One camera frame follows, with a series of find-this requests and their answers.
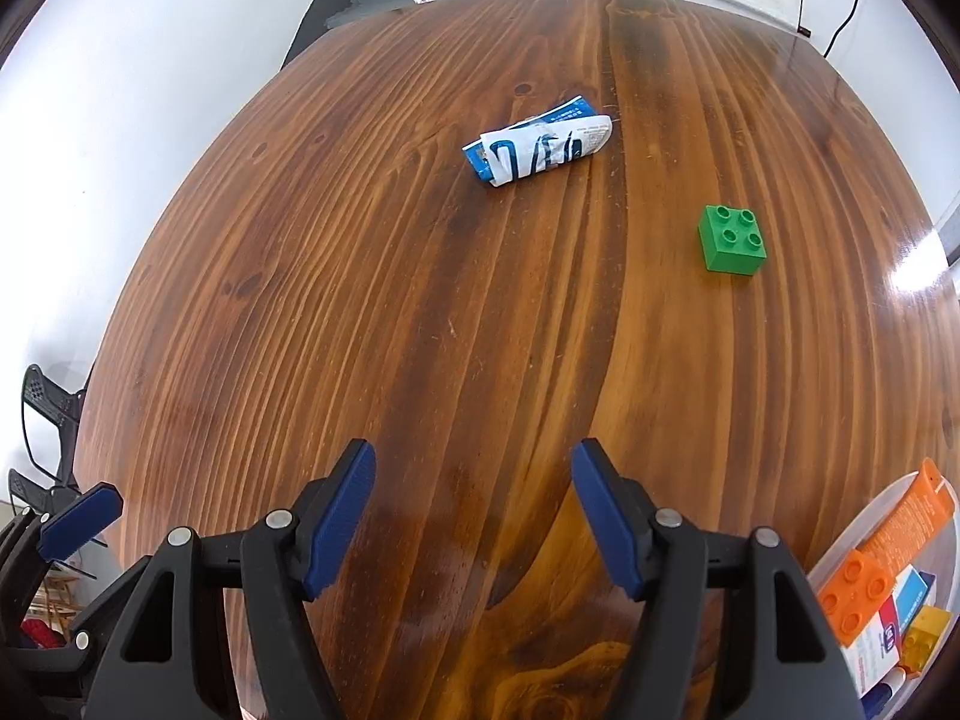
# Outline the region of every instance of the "table surface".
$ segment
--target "table surface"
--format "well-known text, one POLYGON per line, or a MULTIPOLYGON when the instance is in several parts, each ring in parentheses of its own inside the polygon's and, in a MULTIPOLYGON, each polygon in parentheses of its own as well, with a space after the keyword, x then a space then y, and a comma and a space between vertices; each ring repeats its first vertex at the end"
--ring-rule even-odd
POLYGON ((924 456, 960 482, 945 268, 803 40, 671 0, 394 11, 316 42, 184 181, 110 321, 77 473, 126 497, 129 565, 175 525, 290 504, 366 437, 368 512, 309 607, 347 717, 599 717, 640 608, 570 448, 597 436, 659 504, 771 524, 809 568, 924 456), (573 95, 613 117, 602 151, 476 178, 461 146, 573 95), (704 269, 714 203, 757 214, 755 276, 704 269))

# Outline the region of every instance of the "folded plastic packet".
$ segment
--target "folded plastic packet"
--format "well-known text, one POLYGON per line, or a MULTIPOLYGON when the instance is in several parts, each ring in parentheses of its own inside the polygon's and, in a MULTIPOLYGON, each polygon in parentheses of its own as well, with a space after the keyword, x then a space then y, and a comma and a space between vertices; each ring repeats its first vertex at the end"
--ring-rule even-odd
POLYGON ((587 100, 576 97, 506 129, 485 132, 463 151, 474 172, 498 187, 598 151, 611 129, 610 117, 597 116, 587 100))

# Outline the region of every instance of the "silver screw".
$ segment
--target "silver screw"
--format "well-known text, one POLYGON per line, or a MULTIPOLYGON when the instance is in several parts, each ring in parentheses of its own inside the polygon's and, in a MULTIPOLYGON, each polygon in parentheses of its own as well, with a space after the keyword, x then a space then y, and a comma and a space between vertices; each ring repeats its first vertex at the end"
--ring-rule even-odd
POLYGON ((170 535, 167 536, 167 543, 172 547, 181 547, 187 541, 190 541, 192 533, 190 533, 189 528, 184 528, 184 526, 179 526, 179 528, 174 528, 170 535))
POLYGON ((757 528, 757 543, 772 548, 779 544, 779 536, 773 528, 757 528))
POLYGON ((270 514, 267 514, 267 527, 273 528, 275 531, 286 528, 293 521, 294 515, 290 514, 287 509, 274 509, 270 514))
POLYGON ((679 528, 683 522, 683 517, 676 509, 657 509, 656 521, 664 528, 679 528))

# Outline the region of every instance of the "blue gripper pad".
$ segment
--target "blue gripper pad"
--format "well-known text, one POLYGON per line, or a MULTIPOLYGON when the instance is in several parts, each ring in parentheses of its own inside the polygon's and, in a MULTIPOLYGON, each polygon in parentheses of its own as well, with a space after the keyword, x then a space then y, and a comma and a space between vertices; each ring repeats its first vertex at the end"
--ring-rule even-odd
POLYGON ((570 458, 573 487, 613 584, 618 584, 627 595, 637 599, 643 589, 637 566, 637 540, 610 485, 590 454, 587 442, 580 442, 573 448, 570 458))
POLYGON ((316 496, 317 505, 322 505, 320 499, 328 500, 319 523, 315 527, 312 525, 310 512, 301 520, 301 527, 313 528, 309 556, 304 556, 306 570, 302 582, 309 600, 314 600, 320 591, 336 580, 360 515, 370 499, 374 479, 376 454, 373 446, 364 440, 352 440, 325 480, 325 487, 333 485, 334 490, 321 490, 316 496))
POLYGON ((66 560, 123 514, 123 498, 113 485, 90 488, 40 528, 37 554, 46 562, 66 560))

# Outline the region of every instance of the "green building brick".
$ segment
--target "green building brick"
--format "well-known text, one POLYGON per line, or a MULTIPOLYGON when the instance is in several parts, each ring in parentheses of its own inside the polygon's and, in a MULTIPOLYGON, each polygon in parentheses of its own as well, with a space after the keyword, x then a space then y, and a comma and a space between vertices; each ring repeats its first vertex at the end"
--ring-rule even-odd
POLYGON ((767 258, 751 211, 707 205, 700 218, 700 243, 708 271, 749 276, 767 258))

